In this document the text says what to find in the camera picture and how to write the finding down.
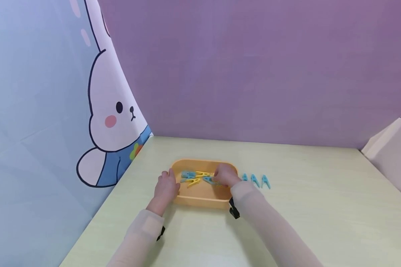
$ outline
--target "yellow clothespin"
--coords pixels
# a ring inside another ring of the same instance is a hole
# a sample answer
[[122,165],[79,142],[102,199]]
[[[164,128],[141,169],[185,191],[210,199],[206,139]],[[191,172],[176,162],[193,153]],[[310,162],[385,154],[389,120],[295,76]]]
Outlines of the yellow clothespin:
[[192,185],[196,185],[201,182],[201,178],[195,178],[195,179],[187,179],[186,182],[190,182],[189,185],[187,185],[187,188],[191,187]]
[[203,171],[196,171],[196,174],[201,174],[201,175],[209,175],[209,172],[203,172]]
[[209,172],[196,171],[195,178],[202,178],[202,177],[207,177],[207,176],[214,176],[214,174],[210,174]]

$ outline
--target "pink cheek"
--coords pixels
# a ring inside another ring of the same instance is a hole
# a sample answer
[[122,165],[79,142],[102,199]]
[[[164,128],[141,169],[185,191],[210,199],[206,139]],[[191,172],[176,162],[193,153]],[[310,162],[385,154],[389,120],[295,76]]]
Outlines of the pink cheek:
[[107,126],[108,128],[111,128],[114,125],[116,125],[116,122],[117,122],[116,116],[110,115],[107,118],[105,118],[105,126]]

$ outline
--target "bunny mouth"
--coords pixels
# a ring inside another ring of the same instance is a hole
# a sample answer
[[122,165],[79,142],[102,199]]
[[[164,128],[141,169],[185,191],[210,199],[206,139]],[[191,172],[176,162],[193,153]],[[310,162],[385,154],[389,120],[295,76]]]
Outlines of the bunny mouth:
[[133,106],[130,107],[129,112],[132,113],[131,121],[133,121],[136,118],[136,116],[134,115],[134,107]]

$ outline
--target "cartoon bunny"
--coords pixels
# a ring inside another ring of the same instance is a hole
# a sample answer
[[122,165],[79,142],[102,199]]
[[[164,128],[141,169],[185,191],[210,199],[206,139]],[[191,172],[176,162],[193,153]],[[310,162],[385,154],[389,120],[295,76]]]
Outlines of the cartoon bunny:
[[120,67],[96,0],[85,0],[99,49],[89,77],[89,133],[95,145],[77,163],[77,175],[91,187],[115,185],[151,131]]

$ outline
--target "hand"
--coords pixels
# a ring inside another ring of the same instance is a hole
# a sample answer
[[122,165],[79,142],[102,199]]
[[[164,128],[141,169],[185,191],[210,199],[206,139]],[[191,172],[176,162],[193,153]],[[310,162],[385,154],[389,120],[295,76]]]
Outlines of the hand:
[[180,183],[176,183],[173,170],[169,169],[169,172],[162,171],[162,175],[158,177],[154,189],[154,197],[146,209],[159,216],[163,216],[166,207],[175,199],[179,189]]
[[235,172],[235,169],[227,163],[220,163],[220,165],[218,165],[212,180],[220,183],[221,185],[227,185],[230,187],[241,181],[241,179],[238,177],[238,174]]

